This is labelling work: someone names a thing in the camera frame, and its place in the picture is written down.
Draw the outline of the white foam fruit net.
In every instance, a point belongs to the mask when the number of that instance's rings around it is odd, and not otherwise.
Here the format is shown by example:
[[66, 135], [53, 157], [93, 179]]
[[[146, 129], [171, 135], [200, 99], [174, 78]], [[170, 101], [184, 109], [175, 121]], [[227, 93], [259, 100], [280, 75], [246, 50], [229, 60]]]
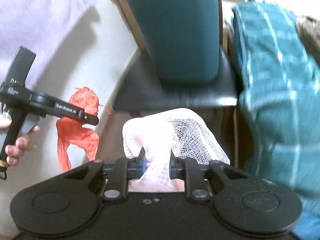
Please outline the white foam fruit net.
[[131, 192], [181, 192], [184, 182], [170, 179], [170, 157], [191, 157], [199, 164], [218, 160], [229, 164], [204, 120], [188, 108], [177, 108], [125, 122], [123, 148], [127, 158], [145, 151], [146, 171], [129, 182]]

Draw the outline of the red plastic bag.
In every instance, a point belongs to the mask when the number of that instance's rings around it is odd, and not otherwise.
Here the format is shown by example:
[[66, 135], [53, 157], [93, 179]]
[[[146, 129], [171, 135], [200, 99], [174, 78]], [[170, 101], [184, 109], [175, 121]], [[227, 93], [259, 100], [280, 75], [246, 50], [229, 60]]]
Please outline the red plastic bag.
[[[88, 87], [78, 88], [69, 103], [83, 108], [85, 113], [95, 117], [98, 116], [98, 107], [101, 106], [98, 96]], [[72, 168], [67, 152], [70, 145], [83, 149], [89, 161], [95, 160], [99, 146], [99, 135], [96, 131], [84, 128], [81, 122], [67, 117], [57, 120], [56, 129], [57, 157], [62, 172]]]

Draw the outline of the teal trash bin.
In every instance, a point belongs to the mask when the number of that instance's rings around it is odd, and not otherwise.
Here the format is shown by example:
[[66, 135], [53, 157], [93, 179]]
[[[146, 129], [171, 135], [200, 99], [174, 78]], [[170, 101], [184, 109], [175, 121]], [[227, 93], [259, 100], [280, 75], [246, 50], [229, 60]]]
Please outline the teal trash bin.
[[168, 83], [216, 78], [222, 44], [221, 0], [118, 0], [141, 49]]

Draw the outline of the lavender bed sheet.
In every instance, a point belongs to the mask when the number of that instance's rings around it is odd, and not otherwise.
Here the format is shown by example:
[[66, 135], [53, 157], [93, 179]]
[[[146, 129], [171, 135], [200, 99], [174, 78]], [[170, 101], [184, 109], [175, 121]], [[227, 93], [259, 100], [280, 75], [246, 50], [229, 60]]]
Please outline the lavender bed sheet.
[[1, 80], [20, 46], [36, 54], [33, 87], [65, 37], [96, 0], [1, 0]]

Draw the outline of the teal plaid blanket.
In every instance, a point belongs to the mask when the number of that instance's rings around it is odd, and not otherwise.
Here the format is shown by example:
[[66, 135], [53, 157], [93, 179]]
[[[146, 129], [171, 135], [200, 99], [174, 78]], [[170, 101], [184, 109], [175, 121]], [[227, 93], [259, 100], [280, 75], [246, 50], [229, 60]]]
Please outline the teal plaid blanket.
[[303, 213], [295, 233], [319, 239], [319, 66], [306, 52], [296, 16], [276, 4], [233, 9], [239, 107], [254, 154], [245, 168], [295, 191]]

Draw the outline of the brown fuzzy blanket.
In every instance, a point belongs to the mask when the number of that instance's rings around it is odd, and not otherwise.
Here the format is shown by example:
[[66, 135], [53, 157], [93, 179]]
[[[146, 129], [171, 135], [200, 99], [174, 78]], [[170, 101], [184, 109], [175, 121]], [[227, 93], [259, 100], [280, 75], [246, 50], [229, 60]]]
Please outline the brown fuzzy blanket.
[[295, 25], [306, 51], [312, 55], [319, 66], [319, 20], [311, 16], [299, 16]]

